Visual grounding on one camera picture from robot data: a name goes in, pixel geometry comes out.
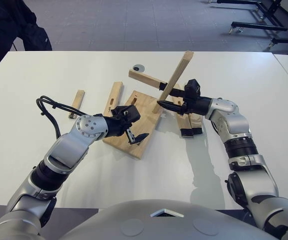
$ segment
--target black jacket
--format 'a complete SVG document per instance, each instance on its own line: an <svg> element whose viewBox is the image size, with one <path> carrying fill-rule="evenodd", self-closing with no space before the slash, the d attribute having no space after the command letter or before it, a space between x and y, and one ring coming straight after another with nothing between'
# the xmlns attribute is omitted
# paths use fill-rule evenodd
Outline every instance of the black jacket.
<svg viewBox="0 0 288 240"><path fill-rule="evenodd" d="M0 61L16 37L23 40L26 51L52 50L46 31L36 20L23 0L0 0Z"/></svg>

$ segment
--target gray carpet floor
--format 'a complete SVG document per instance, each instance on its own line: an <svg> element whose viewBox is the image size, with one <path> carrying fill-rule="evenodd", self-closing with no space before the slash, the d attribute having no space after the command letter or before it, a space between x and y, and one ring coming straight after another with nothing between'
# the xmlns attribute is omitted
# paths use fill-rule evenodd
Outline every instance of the gray carpet floor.
<svg viewBox="0 0 288 240"><path fill-rule="evenodd" d="M46 29L55 51L266 52L274 33L245 28L228 34L232 21L257 23L255 7L216 0L25 0ZM288 27L288 16L276 15ZM279 37L288 37L288 31ZM15 45L24 50L18 38ZM288 44L270 50L288 54Z"/></svg>

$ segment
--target robotic arm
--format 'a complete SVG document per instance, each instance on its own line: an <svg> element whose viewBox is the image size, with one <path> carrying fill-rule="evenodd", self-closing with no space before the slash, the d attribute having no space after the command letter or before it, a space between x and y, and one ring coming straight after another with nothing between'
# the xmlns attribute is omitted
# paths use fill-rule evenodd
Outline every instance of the robotic arm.
<svg viewBox="0 0 288 240"><path fill-rule="evenodd" d="M251 212L258 228L278 239L288 240L288 199L278 196L276 183L253 142L247 119L228 100L200 96L200 86L192 79L184 91L173 89L172 96L183 97L182 106L169 101L158 103L178 114L196 113L210 120L228 155L232 174L227 189L236 203Z"/></svg>
<svg viewBox="0 0 288 240"><path fill-rule="evenodd" d="M140 118L134 105L118 106L111 112L112 117L79 116L70 132L55 141L10 199L7 213L0 218L0 239L43 239L38 235L55 207L56 194L93 142L125 132L130 144L139 144L148 136L135 137L130 130Z"/></svg>
<svg viewBox="0 0 288 240"><path fill-rule="evenodd" d="M233 171L226 181L227 189L236 203L253 215L259 229L288 240L288 199L278 196L276 183L263 156L257 152L248 122L239 113L238 106L231 101L200 96L200 86L194 79L188 82L185 90L173 89L170 95L182 97L184 104L179 106L168 101L158 103L179 114L205 116L219 134L228 154L229 167ZM144 133L135 137L131 133L131 123L140 117L133 105L119 106L112 110L112 114L113 117L105 117L79 112L81 116L71 131L62 136L57 134L58 139L45 158L29 173L9 201L7 213L0 219L0 239L43 239L39 232L52 213L57 192L94 141L120 136L125 132L129 143L136 144L148 135ZM53 123L52 116L45 115ZM83 233L85 239L89 239L87 231Z"/></svg>

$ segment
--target wooden plank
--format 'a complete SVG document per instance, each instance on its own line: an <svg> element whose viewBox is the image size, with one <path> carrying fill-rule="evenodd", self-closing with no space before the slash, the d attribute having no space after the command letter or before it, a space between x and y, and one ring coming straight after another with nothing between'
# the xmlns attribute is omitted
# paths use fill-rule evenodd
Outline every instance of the wooden plank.
<svg viewBox="0 0 288 240"><path fill-rule="evenodd" d="M192 51L186 51L182 59L180 60L175 72L173 73L173 76L170 78L165 90L159 97L159 101L163 101L167 98L169 95L170 91L173 89L175 86L176 82L178 81L179 77L182 75L184 72L185 68L189 64L190 60L193 58L194 53ZM153 113L156 113L160 109L160 105L158 103L155 104L155 107L153 109Z"/></svg>
<svg viewBox="0 0 288 240"><path fill-rule="evenodd" d="M111 117L111 109L114 109L115 107L117 107L118 102L119 102L119 98L120 98L120 93L122 91L122 87L123 87L123 82L122 81L116 81L113 84L113 87L110 91L106 106L105 106L105 110L103 115L107 116L107 117Z"/></svg>
<svg viewBox="0 0 288 240"><path fill-rule="evenodd" d="M152 113L152 109L156 104L156 98L148 96L138 91L133 91L125 105L133 104L136 106L138 112L140 113L140 119L133 123L131 127L132 133L135 136L139 134L148 133L149 135L139 144L130 145L128 143L128 138L126 134L122 136L113 136L104 138L103 142L130 154L131 156L140 159L147 147L147 144L152 136L152 133L155 130L155 127L158 123L162 109L157 113Z"/></svg>
<svg viewBox="0 0 288 240"><path fill-rule="evenodd" d="M180 86L176 84L175 88L180 89ZM183 105L182 97L172 96L172 100L174 104L181 105L181 106ZM182 137L188 137L188 138L194 137L188 115L187 114L179 115L176 113L176 118L177 118L178 127L180 129L180 133Z"/></svg>
<svg viewBox="0 0 288 240"><path fill-rule="evenodd" d="M157 78L146 75L142 72L134 71L132 69L129 70L128 77L130 77L132 79L136 79L142 83L145 83L145 84L150 85L150 86L157 88L157 89L159 89L160 83L165 83L164 81L161 81Z"/></svg>
<svg viewBox="0 0 288 240"><path fill-rule="evenodd" d="M76 109L80 109L80 106L82 105L83 99L84 99L85 91L84 90L78 90L75 96L75 99L73 101L72 107ZM77 117L76 114L69 113L68 117L70 119L75 119Z"/></svg>
<svg viewBox="0 0 288 240"><path fill-rule="evenodd" d="M195 113L191 113L189 114L189 120L190 120L190 125L192 127L193 130L193 134L202 134L202 116L195 114Z"/></svg>

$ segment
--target wooden stick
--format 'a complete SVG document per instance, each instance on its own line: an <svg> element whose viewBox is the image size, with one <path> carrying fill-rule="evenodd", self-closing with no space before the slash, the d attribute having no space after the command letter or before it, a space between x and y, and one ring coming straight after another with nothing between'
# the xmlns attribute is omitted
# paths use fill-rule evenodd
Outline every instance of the wooden stick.
<svg viewBox="0 0 288 240"><path fill-rule="evenodd" d="M176 105L183 105L183 98L172 96L173 103ZM194 137L192 127L190 125L189 117L187 114L179 115L176 113L178 127L182 137Z"/></svg>
<svg viewBox="0 0 288 240"><path fill-rule="evenodd" d="M193 130L193 134L202 134L202 117L201 115L191 113L189 114L190 125Z"/></svg>
<svg viewBox="0 0 288 240"><path fill-rule="evenodd" d="M80 106L82 105L83 99L84 99L85 91L84 90L78 90L75 96L75 99L73 101L72 107L76 109L80 109ZM73 114L72 112L69 113L68 117L70 119L75 119L77 117L76 114Z"/></svg>
<svg viewBox="0 0 288 240"><path fill-rule="evenodd" d="M145 84L150 85L150 86L157 88L157 89L159 89L160 83L165 83L164 81L161 81L157 78L146 75L142 72L134 71L132 69L129 70L128 77L130 77L132 79L136 79L142 83L145 83Z"/></svg>
<svg viewBox="0 0 288 240"><path fill-rule="evenodd" d="M108 101L106 103L104 113L103 113L104 116L107 116L107 117L112 116L110 111L111 109L114 109L115 107L117 107L122 87L123 87L123 82L121 81L114 82L113 87L108 97Z"/></svg>
<svg viewBox="0 0 288 240"><path fill-rule="evenodd" d="M162 95L159 97L159 101L163 101L167 98L167 96L169 95L170 91L173 89L173 87L175 86L176 82L178 81L179 77L182 75L182 73L184 72L185 68L187 67L187 65L189 64L190 60L192 59L194 53L192 51L187 51L185 52L183 58L181 59L181 61L179 62L175 72L173 73L173 76L170 78L165 90L163 91ZM153 109L153 113L157 113L159 110L160 106L158 105L158 103L156 103L154 109Z"/></svg>

